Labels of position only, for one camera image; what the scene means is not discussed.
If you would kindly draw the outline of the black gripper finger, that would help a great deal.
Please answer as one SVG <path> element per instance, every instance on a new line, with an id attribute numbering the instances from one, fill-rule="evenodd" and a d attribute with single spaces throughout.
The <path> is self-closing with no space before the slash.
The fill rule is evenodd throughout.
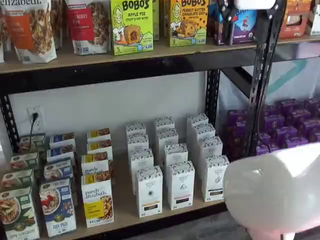
<path id="1" fill-rule="evenodd" d="M 223 43 L 226 44 L 228 40 L 228 17 L 229 17 L 229 2 L 227 0 L 217 0 L 219 14 L 222 16 L 223 25 L 221 36 Z"/>
<path id="2" fill-rule="evenodd" d="M 228 15 L 228 45 L 231 46 L 233 44 L 233 37 L 234 37 L 234 29 L 235 24 L 233 18 L 237 15 L 237 9 L 232 8 Z"/>

